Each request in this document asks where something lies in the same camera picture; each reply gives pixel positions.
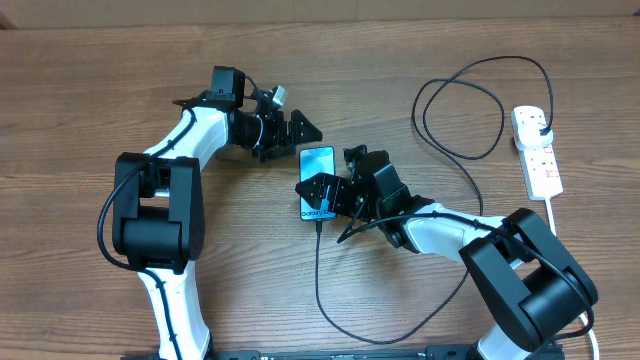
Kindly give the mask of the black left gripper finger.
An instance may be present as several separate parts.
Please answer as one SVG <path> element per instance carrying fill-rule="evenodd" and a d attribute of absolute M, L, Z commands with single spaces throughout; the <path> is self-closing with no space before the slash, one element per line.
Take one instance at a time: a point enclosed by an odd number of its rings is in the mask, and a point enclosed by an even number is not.
<path fill-rule="evenodd" d="M 291 112 L 289 136 L 294 145 L 320 142 L 323 139 L 322 132 L 298 109 Z"/>
<path fill-rule="evenodd" d="M 269 162 L 272 160 L 292 156 L 296 153 L 296 145 L 289 144 L 286 146 L 275 145 L 269 149 L 261 151 L 258 160 L 260 162 Z"/>

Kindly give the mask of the Samsung Galaxy smartphone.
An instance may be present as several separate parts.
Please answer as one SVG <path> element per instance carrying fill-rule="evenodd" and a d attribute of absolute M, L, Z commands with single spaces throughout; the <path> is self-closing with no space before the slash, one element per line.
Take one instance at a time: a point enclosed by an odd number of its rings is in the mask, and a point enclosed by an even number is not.
<path fill-rule="evenodd" d="M 308 148 L 300 151 L 300 218 L 303 221 L 334 219 L 336 214 L 329 209 L 324 183 L 326 175 L 335 174 L 335 153 L 332 146 Z"/>

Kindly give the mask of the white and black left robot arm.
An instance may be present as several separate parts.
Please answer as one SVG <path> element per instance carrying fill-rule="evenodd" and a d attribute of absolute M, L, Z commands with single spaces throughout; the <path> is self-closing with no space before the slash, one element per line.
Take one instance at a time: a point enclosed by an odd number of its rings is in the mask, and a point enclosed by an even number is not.
<path fill-rule="evenodd" d="M 180 121 L 164 139 L 117 158 L 96 238 L 104 258 L 146 288 L 160 338 L 154 358 L 213 358 L 195 278 L 205 238 L 201 173 L 227 145 L 266 162 L 321 141 L 301 111 L 284 116 L 286 98 L 281 86 L 263 90 L 244 72 L 216 66 L 208 89 L 177 101 Z"/>

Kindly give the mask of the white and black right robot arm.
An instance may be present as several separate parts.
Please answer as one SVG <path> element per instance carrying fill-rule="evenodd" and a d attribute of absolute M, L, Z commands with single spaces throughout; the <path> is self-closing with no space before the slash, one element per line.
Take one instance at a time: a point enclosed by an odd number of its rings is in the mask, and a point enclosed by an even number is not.
<path fill-rule="evenodd" d="M 333 147 L 299 154 L 300 217 L 350 222 L 345 241 L 378 229 L 395 248 L 464 265 L 495 323 L 469 359 L 534 359 L 547 346 L 593 328 L 593 281 L 534 211 L 484 216 L 457 212 L 410 193 L 385 151 L 344 152 L 348 177 L 335 173 Z"/>

